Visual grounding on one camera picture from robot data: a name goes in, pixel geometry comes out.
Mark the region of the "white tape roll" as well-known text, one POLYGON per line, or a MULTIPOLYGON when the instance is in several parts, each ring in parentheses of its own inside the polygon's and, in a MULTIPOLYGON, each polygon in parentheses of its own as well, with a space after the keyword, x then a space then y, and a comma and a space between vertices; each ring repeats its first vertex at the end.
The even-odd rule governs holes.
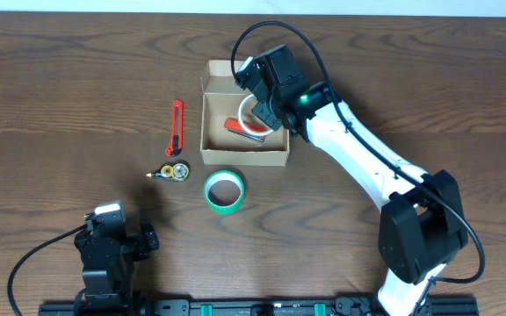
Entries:
POLYGON ((249 94, 248 96, 246 96, 239 104, 239 107, 238 107, 238 111, 237 111, 237 121, 238 121, 238 124, 239 126, 243 129, 244 132, 246 132, 247 134, 249 135, 252 135, 252 136, 255 136, 255 137, 260 137, 260 138, 263 138, 263 137, 266 137, 267 135, 273 133, 273 130, 272 129, 267 129, 263 132, 256 132, 254 131, 253 129, 249 128, 246 124, 246 122, 244 121, 244 117, 243 117, 243 110, 245 108, 245 104, 248 103, 248 101, 252 98, 255 98, 255 96, 253 94, 249 94))

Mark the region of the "red black stapler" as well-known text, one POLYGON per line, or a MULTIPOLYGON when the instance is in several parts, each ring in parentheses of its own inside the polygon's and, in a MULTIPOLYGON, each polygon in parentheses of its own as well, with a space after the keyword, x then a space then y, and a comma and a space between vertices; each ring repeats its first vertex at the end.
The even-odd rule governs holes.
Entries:
MULTIPOLYGON (((259 127, 259 126, 255 126, 255 125, 252 125, 250 123, 246 123, 245 124, 251 131, 254 131, 256 133, 263 133, 264 132, 264 129, 259 127)), ((224 127, 230 131, 231 133, 235 133, 235 134, 238 134, 238 135, 241 135, 243 137, 246 137, 250 140, 255 140, 257 142, 264 142, 265 140, 265 137, 264 136, 256 136, 256 135, 252 135, 250 133, 247 133, 240 125, 239 125, 239 122, 236 118, 227 118, 225 123, 224 123, 224 127)))

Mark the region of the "green tape roll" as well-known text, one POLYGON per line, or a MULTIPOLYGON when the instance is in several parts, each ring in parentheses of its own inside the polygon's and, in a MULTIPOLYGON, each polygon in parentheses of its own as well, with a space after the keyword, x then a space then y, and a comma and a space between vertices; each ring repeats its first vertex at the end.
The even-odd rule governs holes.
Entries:
POLYGON ((230 215, 241 207, 245 197, 245 185, 235 172, 219 170, 206 179, 203 195, 212 211, 230 215))

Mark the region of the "red utility knife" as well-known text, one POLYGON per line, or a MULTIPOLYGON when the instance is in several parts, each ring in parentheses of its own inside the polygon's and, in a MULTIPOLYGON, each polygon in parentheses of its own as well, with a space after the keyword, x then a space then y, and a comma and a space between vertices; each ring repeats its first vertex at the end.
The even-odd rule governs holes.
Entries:
POLYGON ((169 157, 175 157, 181 154, 184 145, 184 102, 176 99, 172 103, 171 110, 171 134, 165 154, 169 157))

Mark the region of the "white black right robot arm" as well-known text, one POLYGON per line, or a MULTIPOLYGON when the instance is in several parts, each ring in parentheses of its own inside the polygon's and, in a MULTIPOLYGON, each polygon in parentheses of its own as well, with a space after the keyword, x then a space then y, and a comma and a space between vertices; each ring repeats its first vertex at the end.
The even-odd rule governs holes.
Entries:
POLYGON ((257 99, 255 116, 330 155, 379 209, 379 252, 388 272, 378 312, 423 312, 426 293, 468 243, 456 180, 444 170, 431 175, 395 153, 328 83, 309 84, 285 45, 249 57, 234 78, 257 99))

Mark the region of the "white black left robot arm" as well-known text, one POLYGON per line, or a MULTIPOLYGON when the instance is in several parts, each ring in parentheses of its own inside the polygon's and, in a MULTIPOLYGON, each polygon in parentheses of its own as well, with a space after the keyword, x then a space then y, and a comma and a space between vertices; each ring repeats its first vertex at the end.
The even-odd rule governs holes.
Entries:
POLYGON ((121 211, 90 213, 74 244, 83 263, 84 289, 74 299, 75 315, 144 315, 154 313, 150 299, 133 290, 134 264, 159 248, 151 221, 127 233, 121 211))

